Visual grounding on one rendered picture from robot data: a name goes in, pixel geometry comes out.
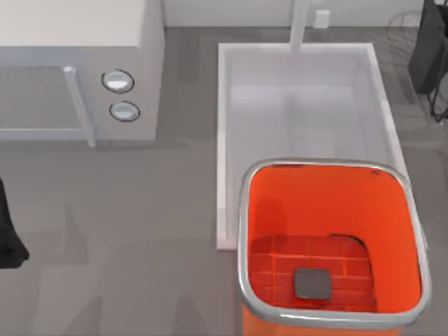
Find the white sink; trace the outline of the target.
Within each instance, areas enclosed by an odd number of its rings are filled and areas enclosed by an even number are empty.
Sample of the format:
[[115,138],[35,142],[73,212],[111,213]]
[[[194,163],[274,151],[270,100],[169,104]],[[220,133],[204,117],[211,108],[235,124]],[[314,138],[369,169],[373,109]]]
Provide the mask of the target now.
[[270,158],[362,160],[407,174],[372,44],[219,45],[218,250],[236,249],[244,175]]

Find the pale microwave oven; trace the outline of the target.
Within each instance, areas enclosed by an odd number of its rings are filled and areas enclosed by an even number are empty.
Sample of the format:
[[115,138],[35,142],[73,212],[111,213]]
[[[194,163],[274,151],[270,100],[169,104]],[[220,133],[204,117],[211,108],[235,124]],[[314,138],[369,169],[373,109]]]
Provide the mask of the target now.
[[[76,68],[100,141],[152,141],[165,35],[161,0],[0,0],[0,141],[86,141],[62,68]],[[134,88],[109,92],[101,77],[127,71]],[[141,115],[118,122],[109,106]]]

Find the small microwave knob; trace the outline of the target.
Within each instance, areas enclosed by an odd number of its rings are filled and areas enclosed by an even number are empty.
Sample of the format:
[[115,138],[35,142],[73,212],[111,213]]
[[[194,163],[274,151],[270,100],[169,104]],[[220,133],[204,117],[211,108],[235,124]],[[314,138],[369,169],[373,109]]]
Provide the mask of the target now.
[[115,120],[122,123],[132,123],[141,115],[139,107],[130,101],[120,101],[110,105],[109,113]]

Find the orange basket with metal rim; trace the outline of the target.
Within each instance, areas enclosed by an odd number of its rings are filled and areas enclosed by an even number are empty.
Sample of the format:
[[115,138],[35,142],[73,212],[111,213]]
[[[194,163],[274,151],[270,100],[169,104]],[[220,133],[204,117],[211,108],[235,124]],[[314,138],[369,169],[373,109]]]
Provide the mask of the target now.
[[[410,182],[383,164],[277,159],[239,201],[243,336],[401,336],[431,298]],[[326,269],[329,300],[295,296],[297,268]]]

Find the large microwave knob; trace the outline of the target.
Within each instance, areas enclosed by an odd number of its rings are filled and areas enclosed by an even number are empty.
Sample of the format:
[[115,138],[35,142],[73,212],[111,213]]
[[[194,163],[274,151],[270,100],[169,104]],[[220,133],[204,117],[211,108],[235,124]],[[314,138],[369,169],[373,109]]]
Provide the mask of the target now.
[[109,92],[124,94],[134,88],[135,80],[127,71],[114,69],[101,75],[101,84]]

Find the grey square pad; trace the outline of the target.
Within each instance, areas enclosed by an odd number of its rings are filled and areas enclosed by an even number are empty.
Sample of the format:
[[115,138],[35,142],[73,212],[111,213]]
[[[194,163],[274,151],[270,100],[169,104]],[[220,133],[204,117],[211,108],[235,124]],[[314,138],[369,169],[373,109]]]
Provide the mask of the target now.
[[301,267],[293,273],[294,293],[305,300],[329,300],[331,277],[327,269]]

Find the tall white tap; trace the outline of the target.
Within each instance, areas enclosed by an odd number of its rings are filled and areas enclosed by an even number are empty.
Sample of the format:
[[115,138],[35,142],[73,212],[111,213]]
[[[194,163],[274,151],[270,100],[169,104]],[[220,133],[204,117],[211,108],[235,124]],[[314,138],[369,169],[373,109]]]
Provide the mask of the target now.
[[293,12],[290,27],[290,50],[294,53],[300,50],[311,0],[293,0]]

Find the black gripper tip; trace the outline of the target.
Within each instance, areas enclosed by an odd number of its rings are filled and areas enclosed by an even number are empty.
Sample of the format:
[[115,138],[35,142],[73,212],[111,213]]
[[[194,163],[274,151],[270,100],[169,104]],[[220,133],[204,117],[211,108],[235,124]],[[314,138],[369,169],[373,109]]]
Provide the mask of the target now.
[[4,183],[0,178],[0,270],[18,269],[28,259],[29,251],[13,226]]

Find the white wall socket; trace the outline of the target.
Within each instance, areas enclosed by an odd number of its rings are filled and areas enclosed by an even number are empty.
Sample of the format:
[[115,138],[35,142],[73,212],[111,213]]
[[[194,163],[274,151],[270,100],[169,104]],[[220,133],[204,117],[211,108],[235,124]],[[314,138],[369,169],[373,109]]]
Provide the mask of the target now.
[[315,29],[327,29],[330,25],[330,11],[326,9],[316,10],[314,18]]

